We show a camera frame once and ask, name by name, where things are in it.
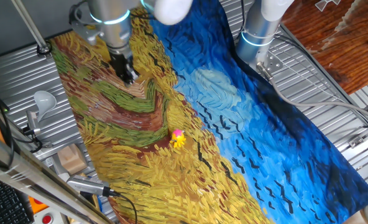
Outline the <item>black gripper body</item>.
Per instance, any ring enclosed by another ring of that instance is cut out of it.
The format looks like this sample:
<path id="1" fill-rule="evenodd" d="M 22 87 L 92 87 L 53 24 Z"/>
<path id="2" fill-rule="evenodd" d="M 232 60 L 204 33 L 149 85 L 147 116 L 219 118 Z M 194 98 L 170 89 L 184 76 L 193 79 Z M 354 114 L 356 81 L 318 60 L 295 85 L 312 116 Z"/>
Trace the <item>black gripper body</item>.
<path id="1" fill-rule="evenodd" d="M 110 65 L 115 70 L 116 75 L 132 75 L 134 72 L 132 55 L 109 53 L 111 61 Z"/>

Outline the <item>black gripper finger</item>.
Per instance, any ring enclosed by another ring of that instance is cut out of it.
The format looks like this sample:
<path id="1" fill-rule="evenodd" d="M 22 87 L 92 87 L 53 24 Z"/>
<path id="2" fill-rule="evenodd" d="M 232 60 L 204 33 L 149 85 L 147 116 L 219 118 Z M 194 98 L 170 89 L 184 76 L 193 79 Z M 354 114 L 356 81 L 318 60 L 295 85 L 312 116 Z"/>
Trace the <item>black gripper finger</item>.
<path id="1" fill-rule="evenodd" d="M 124 82 L 125 85 L 127 86 L 132 85 L 132 75 L 127 70 L 119 72 L 118 77 Z"/>
<path id="2" fill-rule="evenodd" d="M 127 66 L 127 74 L 129 75 L 129 83 L 134 83 L 138 78 L 138 72 L 131 66 Z"/>

